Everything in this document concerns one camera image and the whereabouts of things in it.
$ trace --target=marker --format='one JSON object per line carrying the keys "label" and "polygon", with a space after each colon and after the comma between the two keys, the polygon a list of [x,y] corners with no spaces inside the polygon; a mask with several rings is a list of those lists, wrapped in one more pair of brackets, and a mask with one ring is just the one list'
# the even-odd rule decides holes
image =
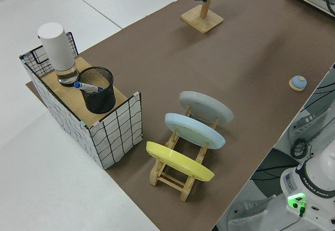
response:
{"label": "marker", "polygon": [[81,82],[75,82],[73,84],[73,86],[77,89],[90,91],[90,92],[101,92],[101,91],[105,90],[104,88],[94,86],[94,85],[90,85],[90,84],[87,84],[87,83],[81,83]]}

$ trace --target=light blue plate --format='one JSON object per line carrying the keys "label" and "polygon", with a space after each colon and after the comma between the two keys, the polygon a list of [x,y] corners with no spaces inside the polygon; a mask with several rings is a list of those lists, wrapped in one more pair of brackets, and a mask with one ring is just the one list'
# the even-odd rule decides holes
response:
{"label": "light blue plate", "polygon": [[219,149],[226,143],[220,133],[184,115],[167,113],[165,115],[165,124],[171,131],[177,130],[178,136],[198,146],[204,147],[209,143],[209,149]]}

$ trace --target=brown tabletop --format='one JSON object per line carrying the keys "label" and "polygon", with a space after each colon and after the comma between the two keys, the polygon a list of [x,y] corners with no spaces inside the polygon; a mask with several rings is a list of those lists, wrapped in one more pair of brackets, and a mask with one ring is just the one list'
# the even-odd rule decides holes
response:
{"label": "brown tabletop", "polygon": [[[213,0],[224,22],[208,34],[180,19],[198,4],[179,0],[80,54],[109,68],[127,97],[142,93],[143,141],[107,172],[160,230],[211,230],[335,59],[334,19],[300,0]],[[303,92],[288,85],[295,75],[308,81]],[[171,135],[164,116],[184,112],[181,91],[212,96],[235,115],[217,128],[226,145],[203,161],[214,178],[196,181],[186,203],[179,191],[149,184],[146,152],[146,141]],[[198,152],[185,141],[176,150]]]}

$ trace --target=plate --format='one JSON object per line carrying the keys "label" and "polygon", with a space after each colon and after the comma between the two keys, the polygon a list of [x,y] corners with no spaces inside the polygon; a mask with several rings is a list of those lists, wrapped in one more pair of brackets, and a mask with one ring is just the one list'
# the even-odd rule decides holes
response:
{"label": "plate", "polygon": [[213,124],[220,118],[219,125],[227,124],[234,119],[233,112],[216,99],[195,91],[183,91],[179,94],[179,102],[186,109],[191,107],[189,113],[205,122]]}
{"label": "plate", "polygon": [[210,181],[214,177],[214,173],[202,164],[168,147],[148,141],[147,152],[169,167],[198,180]]}
{"label": "plate", "polygon": [[177,129],[178,136],[198,146],[204,147],[209,143],[208,149],[219,149],[226,143],[220,133],[208,125],[184,115],[167,113],[165,124],[171,131]]}

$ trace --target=black mesh pen holder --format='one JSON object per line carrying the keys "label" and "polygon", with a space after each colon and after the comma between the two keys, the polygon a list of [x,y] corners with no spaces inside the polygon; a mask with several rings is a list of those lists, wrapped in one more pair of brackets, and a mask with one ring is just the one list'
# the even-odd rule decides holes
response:
{"label": "black mesh pen holder", "polygon": [[101,92],[81,90],[86,108],[95,114],[103,114],[113,109],[116,100],[113,89],[113,75],[103,67],[90,67],[83,70],[77,78],[78,82],[103,88]]}

